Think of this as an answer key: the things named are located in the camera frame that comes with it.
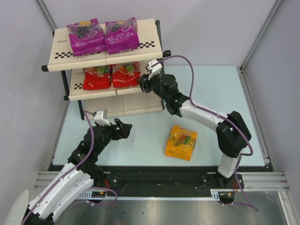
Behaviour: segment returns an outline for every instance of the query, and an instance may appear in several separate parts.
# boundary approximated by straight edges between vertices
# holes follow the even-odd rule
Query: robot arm
[[[116,124],[109,123],[106,120],[106,110],[94,113],[94,120],[96,126],[93,127],[94,145],[91,154],[86,158],[92,143],[89,129],[58,176],[29,203],[25,215],[31,210],[32,213],[24,223],[25,225],[53,225],[60,214],[82,192],[92,186],[101,186],[104,175],[102,169],[95,165],[98,156],[111,140],[128,138],[132,125],[124,124],[119,119],[114,120]]]
[[[192,119],[217,133],[218,145],[223,153],[220,166],[218,167],[217,180],[222,187],[225,187],[232,180],[239,155],[247,144],[239,132],[224,119],[220,118],[219,115],[231,120],[243,132],[245,137],[250,140],[251,134],[241,115],[235,111],[226,115],[225,113],[211,110],[216,113],[216,115],[213,115],[196,108],[192,105],[189,97],[179,92],[174,75],[165,74],[159,76],[158,74],[153,75],[149,73],[143,75],[138,82],[143,92],[149,93],[153,91],[162,98],[171,115]]]

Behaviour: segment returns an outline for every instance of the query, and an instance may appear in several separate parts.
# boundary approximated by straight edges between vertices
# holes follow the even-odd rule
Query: red snack bag
[[[110,88],[111,66],[84,68],[85,79],[82,88],[84,90],[100,90]]]
[[[137,86],[140,78],[139,62],[114,64],[112,66],[112,83],[115,88]]]

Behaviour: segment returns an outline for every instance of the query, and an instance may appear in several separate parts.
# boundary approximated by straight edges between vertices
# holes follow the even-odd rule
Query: white wall
[[[0,7],[0,224],[46,169],[66,108],[59,73],[43,73],[52,33],[32,0]]]
[[[245,59],[275,0],[44,0],[55,23],[97,18],[155,18],[161,21],[163,49],[194,65],[236,65]],[[171,60],[168,65],[182,65]]]
[[[246,68],[272,160],[300,212],[300,1],[283,2]]]

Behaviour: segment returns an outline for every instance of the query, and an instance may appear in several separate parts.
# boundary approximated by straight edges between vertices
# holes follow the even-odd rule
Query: shelf
[[[141,75],[147,73],[146,70],[147,62],[149,62],[149,60],[140,61]],[[84,78],[85,75],[83,73],[82,68],[72,70],[69,100],[77,101],[77,100],[85,100],[85,99],[92,99],[92,98],[110,97],[116,95],[142,93],[140,86],[135,86],[132,88],[114,88],[113,84],[109,89],[84,90],[83,89]]]
[[[162,111],[161,99],[154,93],[135,93],[85,100],[85,110],[106,109],[107,117],[127,116]]]
[[[107,117],[124,116],[123,96],[111,96],[94,98],[85,101],[84,109],[89,112],[96,112],[98,109],[106,109]],[[92,115],[88,115],[89,119],[94,119]]]
[[[153,92],[124,95],[123,108],[124,116],[163,110],[161,99]]]
[[[73,56],[67,28],[56,29],[52,44],[48,71],[81,69],[115,63],[160,59],[163,57],[154,19],[138,20],[140,46],[129,52],[108,54],[98,52],[84,56]]]

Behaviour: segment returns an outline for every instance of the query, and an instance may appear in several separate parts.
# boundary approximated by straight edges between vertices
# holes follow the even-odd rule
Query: black shelf leg
[[[65,96],[64,96],[64,100],[68,101],[69,100],[69,94],[70,94],[70,90],[69,90],[69,85],[68,85],[68,80],[67,80],[67,76],[66,76],[66,71],[62,70],[61,71],[61,77],[62,77],[62,81],[64,83],[64,89],[65,89]]]
[[[79,111],[80,111],[81,119],[84,120],[83,104],[82,104],[81,100],[78,101],[78,106],[79,106]]]
[[[64,100],[68,101],[69,100],[70,89],[69,89],[69,84],[68,84],[67,75],[66,75],[65,70],[61,71],[61,77],[62,77],[62,81],[64,83],[64,89],[65,89],[65,94],[66,94],[64,96]],[[80,117],[81,117],[82,120],[84,120],[83,104],[82,104],[81,100],[78,101],[78,106],[79,106]]]
[[[161,51],[162,51],[163,50],[163,46],[162,46],[162,43],[161,43],[160,21],[156,20],[155,24],[156,24],[157,34],[158,34],[158,38],[159,38],[159,42],[160,42],[160,47],[161,47]],[[165,74],[165,66],[164,66],[163,62],[161,63],[161,65],[162,65],[162,68],[161,68],[161,71],[160,71],[160,75],[162,76],[162,75]],[[165,109],[165,103],[164,103],[163,99],[161,99],[161,106],[162,106],[162,108],[164,110]]]

